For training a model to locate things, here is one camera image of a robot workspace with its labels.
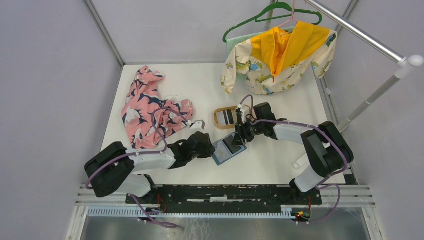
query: patterned sleeve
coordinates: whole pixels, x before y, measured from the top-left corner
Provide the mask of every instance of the patterned sleeve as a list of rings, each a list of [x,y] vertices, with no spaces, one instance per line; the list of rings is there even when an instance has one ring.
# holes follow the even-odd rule
[[[331,31],[329,37],[325,41],[324,46],[318,49],[318,52],[312,59],[312,69],[319,79],[324,77],[331,66],[336,49],[337,32]]]
[[[250,69],[249,56],[252,52],[250,40],[237,44],[229,54],[221,75],[221,85],[227,94],[233,92],[236,84],[236,75],[247,74]]]

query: pink fabric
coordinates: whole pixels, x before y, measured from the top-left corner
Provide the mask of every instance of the pink fabric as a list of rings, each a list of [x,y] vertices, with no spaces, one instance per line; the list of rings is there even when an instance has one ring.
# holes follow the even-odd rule
[[[157,111],[154,114],[154,122],[152,122],[151,115],[154,110],[171,108],[187,120],[191,120],[193,117],[194,108],[190,100],[181,102],[160,100],[157,81],[164,79],[165,76],[160,72],[144,66],[137,71],[134,82],[129,88],[121,115],[126,133],[135,149],[152,149],[161,141],[153,124],[165,138],[186,127],[181,117],[166,110]]]

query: gray wall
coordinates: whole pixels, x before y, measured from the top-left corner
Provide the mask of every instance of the gray wall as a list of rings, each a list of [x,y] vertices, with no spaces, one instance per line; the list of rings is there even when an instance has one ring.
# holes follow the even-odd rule
[[[405,56],[424,55],[424,1],[361,1],[351,21]],[[343,32],[327,83],[341,118],[397,66]],[[346,130],[360,181],[369,184],[387,239],[422,239],[424,67],[401,80]]]
[[[0,233],[65,237],[120,68],[81,0],[0,7]]]
[[[270,0],[93,0],[125,62],[192,63],[225,62],[227,48],[222,41],[231,27],[258,15]],[[292,0],[284,1],[292,6]],[[350,0],[322,0],[343,14]],[[298,0],[297,9],[313,7]],[[290,14],[276,9],[274,16]],[[296,18],[316,22],[317,17],[296,14]],[[288,18],[276,19],[272,26]],[[335,28],[324,16],[321,26]],[[262,32],[265,22],[251,22],[233,30],[227,39]]]

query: black metal plate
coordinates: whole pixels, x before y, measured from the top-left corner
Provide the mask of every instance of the black metal plate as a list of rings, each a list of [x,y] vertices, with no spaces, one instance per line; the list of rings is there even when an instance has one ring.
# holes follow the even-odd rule
[[[293,199],[292,190],[281,185],[162,185],[157,186],[160,197],[166,202],[167,213],[281,213],[281,205],[305,205],[311,199],[312,205],[323,201],[319,190]],[[217,202],[211,198],[227,197],[233,202]],[[138,198],[141,204],[157,204],[157,198]],[[191,202],[187,200],[204,200]],[[135,204],[127,196],[127,204]]]

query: purple cable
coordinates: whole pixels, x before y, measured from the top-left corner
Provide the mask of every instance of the purple cable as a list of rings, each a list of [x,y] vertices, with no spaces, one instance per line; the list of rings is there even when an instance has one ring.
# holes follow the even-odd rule
[[[177,116],[179,116],[179,117],[181,117],[183,120],[184,120],[184,123],[187,123],[188,122],[188,120],[187,120],[187,118],[185,118],[184,116],[182,116],[179,112],[177,112],[177,111],[175,111],[174,109],[171,109],[171,108],[168,108],[168,107],[161,107],[161,108],[158,108],[158,109],[155,109],[152,113],[151,113],[151,122],[152,123],[154,123],[155,122],[155,113],[157,112],[157,111],[160,111],[160,110],[166,110],[166,111],[170,111],[170,112],[172,112],[172,113],[174,113],[174,114],[176,114]],[[168,149],[168,144],[167,144],[167,141],[165,140],[165,137],[159,132],[159,130],[158,130],[158,128],[156,127],[156,125],[155,124],[153,124],[153,128],[154,128],[154,130],[156,131],[156,133],[160,136],[160,138],[162,138],[162,141],[165,143],[165,147],[162,149],[162,150],[160,150],[160,151],[141,151],[141,152],[131,152],[131,153],[126,153],[126,154],[124,154],[124,155],[120,155],[120,156],[117,156],[117,157],[115,157],[114,159],[112,159],[112,160],[110,160],[110,161],[108,161],[106,164],[104,164],[103,166],[101,166],[101,167],[99,167],[89,178],[88,178],[88,180],[87,180],[87,182],[85,183],[85,188],[86,189],[93,189],[92,187],[90,187],[90,183],[91,183],[91,181],[97,176],[97,174],[99,174],[103,169],[105,169],[105,168],[107,168],[109,165],[111,165],[111,164],[113,164],[113,163],[115,163],[116,161],[118,161],[118,160],[121,160],[121,159],[123,159],[123,158],[126,158],[126,157],[129,157],[129,156],[136,156],[137,154],[160,154],[160,153],[163,153],[163,152],[165,152],[167,149]],[[174,229],[174,228],[176,228],[177,227],[177,225],[175,225],[175,224],[173,224],[173,223],[171,223],[171,222],[159,222],[159,221],[156,221],[154,218],[152,218],[151,216],[150,216],[150,212],[146,212],[144,209],[143,209],[143,207],[142,207],[142,205],[139,203],[139,201],[137,200],[137,198],[134,196],[134,195],[132,195],[132,194],[130,194],[131,195],[131,197],[135,200],[135,203],[140,207],[140,209],[143,211],[143,213],[153,222],[153,223],[155,223],[155,224],[157,224],[157,225],[159,225],[159,226],[161,226],[161,227],[164,227],[164,228],[167,228],[167,229]]]
[[[242,104],[243,104],[243,102],[244,102],[244,101],[245,101],[248,97],[250,97],[250,98],[252,99],[252,101],[251,101],[251,105],[250,105],[250,114],[252,114],[252,111],[253,111],[253,96],[252,96],[251,94],[249,94],[249,95],[245,96],[245,97],[243,98],[243,100],[241,100],[240,105],[242,105]]]
[[[334,211],[336,210],[337,206],[339,205],[340,197],[342,195],[342,192],[340,190],[339,185],[337,185],[337,184],[333,184],[332,183],[332,184],[327,184],[327,185],[322,186],[322,187],[319,187],[319,185],[322,185],[323,183],[325,183],[331,176],[334,176],[336,174],[343,173],[346,169],[348,169],[348,160],[346,159],[345,155],[342,153],[342,151],[340,150],[340,148],[331,140],[331,138],[329,138],[323,131],[321,131],[321,129],[319,129],[318,127],[313,126],[313,125],[308,125],[308,124],[299,123],[299,122],[293,122],[293,121],[273,121],[273,120],[265,120],[265,119],[264,120],[257,120],[255,122],[252,122],[251,124],[252,125],[256,125],[258,123],[273,123],[273,124],[295,125],[295,126],[300,126],[300,127],[306,127],[306,128],[314,129],[318,133],[320,133],[330,143],[330,145],[337,151],[337,153],[340,155],[341,159],[343,160],[343,163],[344,163],[343,168],[341,170],[339,170],[339,171],[333,172],[328,177],[324,178],[315,187],[317,190],[323,190],[323,189],[329,188],[331,186],[336,186],[337,189],[338,189],[337,201],[335,202],[334,207],[331,209],[331,211],[327,215],[325,215],[325,216],[323,216],[321,218],[318,218],[316,220],[313,220],[313,221],[308,221],[308,223],[301,222],[301,224],[306,224],[307,225],[309,223],[316,223],[316,222],[322,221],[322,220],[328,218],[329,216],[331,216],[334,213]]]

